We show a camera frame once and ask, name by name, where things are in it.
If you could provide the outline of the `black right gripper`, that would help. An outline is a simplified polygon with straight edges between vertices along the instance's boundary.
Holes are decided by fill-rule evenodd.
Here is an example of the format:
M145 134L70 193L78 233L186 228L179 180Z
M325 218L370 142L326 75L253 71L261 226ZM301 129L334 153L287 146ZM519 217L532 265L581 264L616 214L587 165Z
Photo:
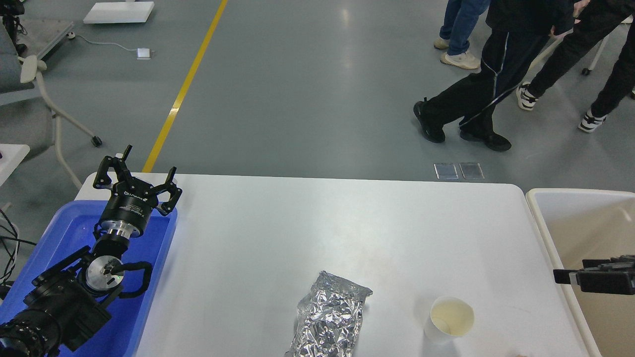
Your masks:
M583 271L554 269L554 282L562 285L578 285L585 293L627 296L635 294L634 255L621 255L607 259L583 259L582 264Z

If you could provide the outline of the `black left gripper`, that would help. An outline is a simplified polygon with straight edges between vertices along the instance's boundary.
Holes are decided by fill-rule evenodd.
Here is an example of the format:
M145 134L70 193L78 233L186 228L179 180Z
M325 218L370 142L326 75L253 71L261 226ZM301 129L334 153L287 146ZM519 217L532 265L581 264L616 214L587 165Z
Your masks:
M105 156L96 172L93 187L111 190L111 196L100 217L102 230L127 227L127 237L140 237L145 233L153 209L162 216L172 213L181 198L183 190L174 182L177 172L172 167L164 183L154 186L142 180L134 180L126 165L132 145L127 145L121 157ZM115 172L117 181L109 176L110 169ZM149 191L149 197L143 193ZM159 202L159 195L168 193L169 198Z

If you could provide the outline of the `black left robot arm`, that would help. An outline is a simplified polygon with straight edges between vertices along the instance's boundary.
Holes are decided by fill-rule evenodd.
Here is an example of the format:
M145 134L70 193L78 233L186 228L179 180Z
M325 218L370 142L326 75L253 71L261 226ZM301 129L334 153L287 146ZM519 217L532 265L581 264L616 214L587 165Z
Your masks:
M123 262L132 238L141 237L152 212L174 212L182 189L172 167L159 185L135 177L126 160L105 156L93 181L95 189L111 193L93 228L95 244L84 246L32 280L26 307L1 325L3 357L57 357L61 347L76 351L104 328L117 298L137 298L150 287L154 265Z

